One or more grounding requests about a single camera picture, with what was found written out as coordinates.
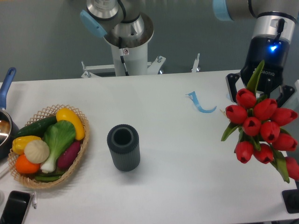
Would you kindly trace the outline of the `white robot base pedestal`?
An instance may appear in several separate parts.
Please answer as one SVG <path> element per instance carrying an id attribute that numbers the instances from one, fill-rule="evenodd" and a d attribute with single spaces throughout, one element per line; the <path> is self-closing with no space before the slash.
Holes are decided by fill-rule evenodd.
<path id="1" fill-rule="evenodd" d="M 147 74 L 148 43 L 153 34 L 152 20 L 140 13 L 135 21 L 119 23 L 105 36 L 111 47 L 117 77 Z"/>

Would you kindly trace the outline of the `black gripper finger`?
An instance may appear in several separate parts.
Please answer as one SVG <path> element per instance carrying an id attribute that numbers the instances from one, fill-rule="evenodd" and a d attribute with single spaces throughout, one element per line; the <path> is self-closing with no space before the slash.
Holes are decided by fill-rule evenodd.
<path id="1" fill-rule="evenodd" d="M 226 83 L 230 100 L 236 103 L 236 95 L 239 89 L 244 87 L 240 73 L 229 73 L 226 75 Z"/>
<path id="2" fill-rule="evenodd" d="M 276 99 L 278 108 L 282 107 L 287 100 L 295 93 L 295 89 L 289 85 L 283 85 L 279 87 L 280 94 L 279 97 Z"/>

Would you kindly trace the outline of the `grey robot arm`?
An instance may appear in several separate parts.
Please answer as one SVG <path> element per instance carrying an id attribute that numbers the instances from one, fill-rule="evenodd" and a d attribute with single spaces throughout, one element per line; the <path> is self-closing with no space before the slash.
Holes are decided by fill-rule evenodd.
<path id="1" fill-rule="evenodd" d="M 226 77 L 230 99 L 236 100 L 236 82 L 245 85 L 253 77 L 260 61 L 264 61 L 257 91 L 269 96 L 277 88 L 277 104 L 282 107 L 295 92 L 283 82 L 283 70 L 299 15 L 296 0 L 215 0 L 215 16 L 221 21 L 256 18 L 244 67 Z M 148 42 L 154 29 L 151 19 L 140 11 L 136 0 L 89 0 L 80 19 L 86 29 L 104 38 L 113 54 L 110 69 L 117 76 L 159 74 L 165 58 L 148 61 Z"/>

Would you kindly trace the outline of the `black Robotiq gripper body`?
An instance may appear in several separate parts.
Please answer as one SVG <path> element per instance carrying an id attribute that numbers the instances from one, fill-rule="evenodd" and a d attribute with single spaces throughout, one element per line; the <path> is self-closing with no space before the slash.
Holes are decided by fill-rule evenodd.
<path id="1" fill-rule="evenodd" d="M 254 37 L 244 67 L 241 69 L 242 82 L 247 85 L 255 68 L 264 61 L 257 91 L 270 94 L 283 83 L 283 70 L 290 44 L 287 41 L 275 42 L 269 37 Z"/>

